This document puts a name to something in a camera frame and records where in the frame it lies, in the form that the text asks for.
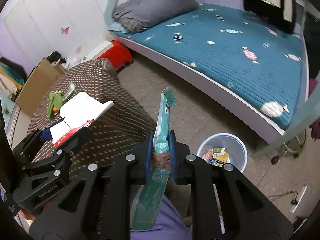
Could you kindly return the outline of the person's left hand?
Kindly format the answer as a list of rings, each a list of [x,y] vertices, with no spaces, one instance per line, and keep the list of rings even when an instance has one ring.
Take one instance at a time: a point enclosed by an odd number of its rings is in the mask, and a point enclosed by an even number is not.
[[[42,212],[36,212],[36,213],[30,213],[27,210],[21,209],[19,211],[19,214],[25,218],[26,220],[32,220],[35,221],[37,219],[37,217],[39,217],[39,215],[41,215]]]

